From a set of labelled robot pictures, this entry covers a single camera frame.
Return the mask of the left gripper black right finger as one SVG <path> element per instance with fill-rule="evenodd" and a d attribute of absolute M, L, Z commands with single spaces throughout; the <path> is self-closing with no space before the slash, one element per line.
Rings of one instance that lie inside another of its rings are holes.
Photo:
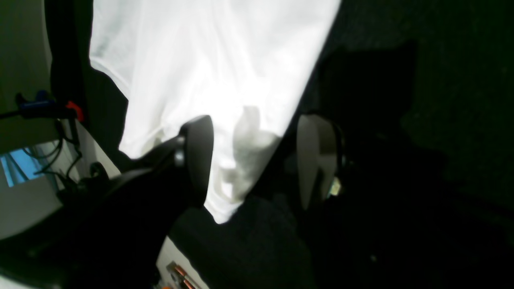
<path fill-rule="evenodd" d="M 341 128 L 318 114 L 301 115 L 297 125 L 297 165 L 303 210 L 342 194 L 339 174 L 346 164 Z"/>

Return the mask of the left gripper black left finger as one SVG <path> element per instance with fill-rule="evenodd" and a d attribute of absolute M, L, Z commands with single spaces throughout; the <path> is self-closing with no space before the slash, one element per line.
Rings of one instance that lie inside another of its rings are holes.
<path fill-rule="evenodd" d="M 127 172 L 60 192 L 61 208 L 1 241 L 2 289 L 149 288 L 173 224 L 204 205 L 213 140 L 211 118 L 194 118 Z"/>

